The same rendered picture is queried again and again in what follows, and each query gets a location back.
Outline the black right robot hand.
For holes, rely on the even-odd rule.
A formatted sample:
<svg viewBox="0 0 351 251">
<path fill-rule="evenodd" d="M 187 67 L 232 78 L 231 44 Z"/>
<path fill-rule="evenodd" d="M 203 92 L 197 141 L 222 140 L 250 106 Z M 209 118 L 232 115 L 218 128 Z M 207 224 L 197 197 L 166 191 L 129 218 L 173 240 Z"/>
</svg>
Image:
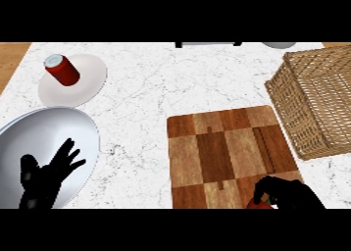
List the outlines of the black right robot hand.
<svg viewBox="0 0 351 251">
<path fill-rule="evenodd" d="M 263 201 L 281 210 L 323 210 L 324 206 L 311 188 L 297 180 L 263 177 L 255 184 L 253 203 Z"/>
</svg>

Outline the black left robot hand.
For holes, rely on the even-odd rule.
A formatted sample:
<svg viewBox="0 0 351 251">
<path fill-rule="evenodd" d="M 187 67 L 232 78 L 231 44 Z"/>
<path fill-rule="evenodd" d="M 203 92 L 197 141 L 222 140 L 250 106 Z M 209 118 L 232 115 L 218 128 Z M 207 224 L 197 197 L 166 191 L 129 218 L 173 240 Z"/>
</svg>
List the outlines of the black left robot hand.
<svg viewBox="0 0 351 251">
<path fill-rule="evenodd" d="M 86 160 L 74 161 L 80 150 L 73 150 L 73 146 L 74 141 L 68 138 L 45 166 L 37 164 L 31 154 L 21 157 L 21 185 L 24 188 L 21 210 L 49 210 L 52 208 L 62 181 L 86 164 Z"/>
</svg>

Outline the red bell pepper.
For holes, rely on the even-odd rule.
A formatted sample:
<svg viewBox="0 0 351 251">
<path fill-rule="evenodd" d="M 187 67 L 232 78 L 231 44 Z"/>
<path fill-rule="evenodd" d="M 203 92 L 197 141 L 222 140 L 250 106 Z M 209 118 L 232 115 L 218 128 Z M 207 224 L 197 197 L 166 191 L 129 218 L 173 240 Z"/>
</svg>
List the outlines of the red bell pepper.
<svg viewBox="0 0 351 251">
<path fill-rule="evenodd" d="M 268 203 L 265 203 L 263 201 L 259 201 L 258 204 L 253 203 L 253 199 L 247 202 L 246 205 L 247 209 L 275 209 Z"/>
</svg>

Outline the wooden checkered cutting board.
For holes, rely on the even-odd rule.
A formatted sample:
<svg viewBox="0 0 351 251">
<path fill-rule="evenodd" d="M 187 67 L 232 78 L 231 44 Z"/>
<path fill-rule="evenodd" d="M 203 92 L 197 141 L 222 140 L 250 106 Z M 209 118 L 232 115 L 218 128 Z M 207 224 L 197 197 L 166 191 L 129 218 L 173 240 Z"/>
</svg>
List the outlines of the wooden checkered cutting board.
<svg viewBox="0 0 351 251">
<path fill-rule="evenodd" d="M 265 176 L 302 177 L 269 106 L 167 118 L 176 209 L 243 208 Z"/>
</svg>

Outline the wicker basket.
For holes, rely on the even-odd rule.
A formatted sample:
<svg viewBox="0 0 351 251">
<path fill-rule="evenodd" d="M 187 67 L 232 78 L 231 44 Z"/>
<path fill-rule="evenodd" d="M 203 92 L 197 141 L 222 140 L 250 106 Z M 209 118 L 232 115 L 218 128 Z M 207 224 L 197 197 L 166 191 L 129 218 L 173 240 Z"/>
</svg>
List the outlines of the wicker basket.
<svg viewBox="0 0 351 251">
<path fill-rule="evenodd" d="M 351 153 L 351 44 L 286 53 L 265 89 L 299 158 Z"/>
</svg>

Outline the large silver bowl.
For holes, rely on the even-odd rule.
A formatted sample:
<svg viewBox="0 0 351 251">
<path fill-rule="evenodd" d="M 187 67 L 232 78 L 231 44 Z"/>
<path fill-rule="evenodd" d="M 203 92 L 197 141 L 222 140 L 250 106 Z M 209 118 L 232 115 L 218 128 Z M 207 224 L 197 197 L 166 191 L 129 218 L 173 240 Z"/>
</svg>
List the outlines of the large silver bowl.
<svg viewBox="0 0 351 251">
<path fill-rule="evenodd" d="M 62 208 L 82 190 L 99 158 L 99 131 L 91 117 L 71 108 L 45 108 L 15 118 L 0 129 L 0 209 L 17 209 L 24 188 L 21 157 L 31 154 L 43 166 L 67 138 L 74 141 L 76 161 L 86 164 L 64 179 L 54 209 Z"/>
</svg>

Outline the white plate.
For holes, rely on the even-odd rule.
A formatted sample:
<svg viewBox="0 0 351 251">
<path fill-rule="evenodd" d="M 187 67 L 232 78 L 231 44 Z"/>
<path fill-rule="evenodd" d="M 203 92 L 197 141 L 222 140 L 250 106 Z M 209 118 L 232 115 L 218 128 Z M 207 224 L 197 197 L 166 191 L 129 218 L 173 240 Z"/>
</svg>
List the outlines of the white plate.
<svg viewBox="0 0 351 251">
<path fill-rule="evenodd" d="M 91 54 L 68 56 L 73 66 L 80 73 L 80 79 L 71 86 L 64 86 L 49 72 L 39 81 L 37 95 L 45 106 L 77 107 L 99 93 L 107 78 L 107 67 L 102 59 Z"/>
</svg>

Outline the red can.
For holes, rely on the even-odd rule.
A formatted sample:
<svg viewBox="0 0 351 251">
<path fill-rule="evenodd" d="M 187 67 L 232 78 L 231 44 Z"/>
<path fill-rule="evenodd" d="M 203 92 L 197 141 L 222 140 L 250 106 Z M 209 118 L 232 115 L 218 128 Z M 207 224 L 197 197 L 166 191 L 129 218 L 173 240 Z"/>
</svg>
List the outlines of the red can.
<svg viewBox="0 0 351 251">
<path fill-rule="evenodd" d="M 43 61 L 43 66 L 49 74 L 64 86 L 71 86 L 80 79 L 80 73 L 67 57 L 52 54 Z"/>
</svg>

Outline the grey round object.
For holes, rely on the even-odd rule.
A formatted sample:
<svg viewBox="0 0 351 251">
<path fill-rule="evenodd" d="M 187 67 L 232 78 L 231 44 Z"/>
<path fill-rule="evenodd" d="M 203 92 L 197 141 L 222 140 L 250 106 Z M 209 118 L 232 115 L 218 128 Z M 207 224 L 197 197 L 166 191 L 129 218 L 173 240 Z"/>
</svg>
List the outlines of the grey round object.
<svg viewBox="0 0 351 251">
<path fill-rule="evenodd" d="M 274 49 L 287 49 L 296 45 L 297 42 L 262 42 L 265 46 Z"/>
</svg>

